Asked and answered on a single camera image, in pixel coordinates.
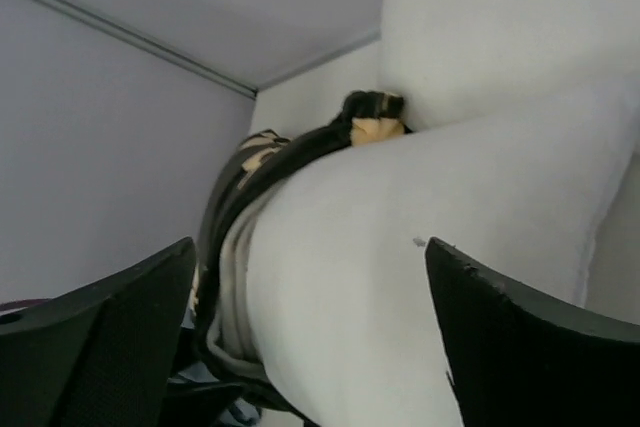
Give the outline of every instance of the cushion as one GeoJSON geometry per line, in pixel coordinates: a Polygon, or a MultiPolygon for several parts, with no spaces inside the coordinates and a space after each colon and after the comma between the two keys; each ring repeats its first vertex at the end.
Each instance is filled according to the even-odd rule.
{"type": "Polygon", "coordinates": [[[384,0],[380,87],[434,127],[640,66],[637,0],[384,0]]]}
{"type": "Polygon", "coordinates": [[[297,172],[259,217],[248,262],[274,386],[320,425],[461,425],[425,243],[581,303],[636,141],[639,85],[590,82],[297,172]]]}

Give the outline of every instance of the pillowcase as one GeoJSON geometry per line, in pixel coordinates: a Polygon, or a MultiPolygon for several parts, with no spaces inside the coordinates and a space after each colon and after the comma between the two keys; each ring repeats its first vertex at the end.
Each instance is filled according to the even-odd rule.
{"type": "Polygon", "coordinates": [[[286,181],[257,221],[247,272],[274,386],[321,425],[457,425],[423,246],[440,237],[581,303],[636,141],[639,86],[592,82],[347,149],[286,181]]]}
{"type": "Polygon", "coordinates": [[[435,127],[640,67],[637,0],[384,0],[380,87],[435,127]]]}

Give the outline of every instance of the white pillow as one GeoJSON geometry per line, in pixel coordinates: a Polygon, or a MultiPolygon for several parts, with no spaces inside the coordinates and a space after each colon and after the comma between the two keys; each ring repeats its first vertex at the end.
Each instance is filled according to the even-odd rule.
{"type": "Polygon", "coordinates": [[[380,87],[422,129],[640,67],[638,0],[384,0],[380,87]]]}
{"type": "Polygon", "coordinates": [[[274,385],[320,425],[461,425],[421,241],[580,303],[636,140],[639,84],[572,88],[296,173],[258,219],[247,273],[274,385]]]}

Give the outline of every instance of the gray fabric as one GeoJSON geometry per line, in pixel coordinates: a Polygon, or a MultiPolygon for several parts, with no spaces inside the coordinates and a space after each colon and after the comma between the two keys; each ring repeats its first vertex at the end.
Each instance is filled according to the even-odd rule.
{"type": "Polygon", "coordinates": [[[220,250],[220,292],[207,332],[209,351],[243,377],[268,381],[253,344],[247,311],[246,271],[256,221],[282,182],[269,188],[238,215],[220,250]]]}

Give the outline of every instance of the pillow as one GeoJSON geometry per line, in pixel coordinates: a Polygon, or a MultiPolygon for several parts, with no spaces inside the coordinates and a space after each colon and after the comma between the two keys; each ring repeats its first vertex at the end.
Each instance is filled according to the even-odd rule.
{"type": "Polygon", "coordinates": [[[637,0],[384,0],[380,87],[414,129],[640,66],[637,0]]]}
{"type": "Polygon", "coordinates": [[[603,80],[297,172],[259,217],[248,262],[271,382],[320,425],[461,425],[423,246],[440,237],[581,303],[639,124],[640,81],[603,80]]]}

